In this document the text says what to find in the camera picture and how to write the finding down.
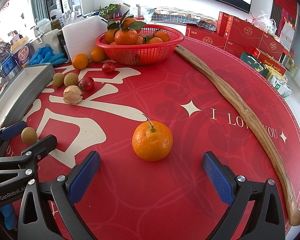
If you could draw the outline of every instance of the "bottle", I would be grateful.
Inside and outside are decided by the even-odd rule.
[[[52,31],[55,30],[55,29],[59,29],[59,30],[62,29],[60,21],[59,21],[59,19],[57,18],[56,15],[51,16],[50,24],[51,24],[51,30]]]

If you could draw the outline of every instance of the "plaid cloth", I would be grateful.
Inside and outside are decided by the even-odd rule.
[[[151,21],[167,21],[176,23],[193,23],[210,31],[217,30],[217,19],[212,17],[171,7],[158,7],[148,10],[144,15],[146,23]]]

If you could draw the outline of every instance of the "basket rim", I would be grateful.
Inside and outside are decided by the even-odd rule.
[[[154,29],[162,29],[164,31],[168,31],[174,34],[179,35],[179,38],[174,40],[174,41],[167,41],[163,43],[154,43],[154,44],[140,44],[140,45],[108,45],[108,44],[103,44],[101,41],[104,39],[106,33],[101,34],[98,38],[96,38],[95,45],[103,48],[103,49],[125,49],[125,50],[130,50],[130,49],[153,49],[153,48],[160,48],[160,47],[167,47],[167,46],[172,46],[181,43],[185,37],[184,35],[173,28],[163,26],[163,25],[154,25],[154,24],[147,24],[144,28],[154,28]]]

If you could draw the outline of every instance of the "orange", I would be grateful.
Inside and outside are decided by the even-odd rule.
[[[165,158],[172,147],[172,133],[168,127],[158,121],[140,124],[133,133],[134,152],[145,161],[158,161]]]
[[[160,38],[153,37],[149,41],[146,41],[146,44],[162,43],[163,41]]]
[[[160,38],[163,42],[170,41],[170,36],[164,31],[157,31],[154,35],[154,37]]]
[[[84,69],[88,66],[89,59],[85,54],[75,55],[72,59],[72,66],[75,69]]]
[[[137,44],[140,44],[140,45],[145,44],[145,40],[142,37],[139,36]]]
[[[105,42],[106,44],[110,44],[111,42],[114,42],[114,32],[116,29],[112,29],[106,32],[105,36]]]
[[[136,22],[137,20],[134,18],[126,18],[123,22],[122,22],[122,26],[129,26],[130,23]]]
[[[94,62],[101,62],[106,58],[106,53],[102,48],[95,47],[91,51],[90,57]]]
[[[114,36],[117,45],[135,45],[138,42],[139,35],[135,30],[118,30]]]

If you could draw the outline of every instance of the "white star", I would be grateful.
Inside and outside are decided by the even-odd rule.
[[[186,105],[179,105],[179,106],[184,107],[184,108],[188,111],[189,117],[190,117],[191,114],[193,114],[194,112],[202,111],[202,110],[200,110],[199,108],[197,108],[197,107],[192,103],[192,100],[190,101],[190,103],[188,103],[188,104],[186,104]]]
[[[282,140],[284,141],[284,143],[286,143],[287,137],[284,135],[283,131],[282,131],[282,134],[280,135],[280,137],[282,138]]]

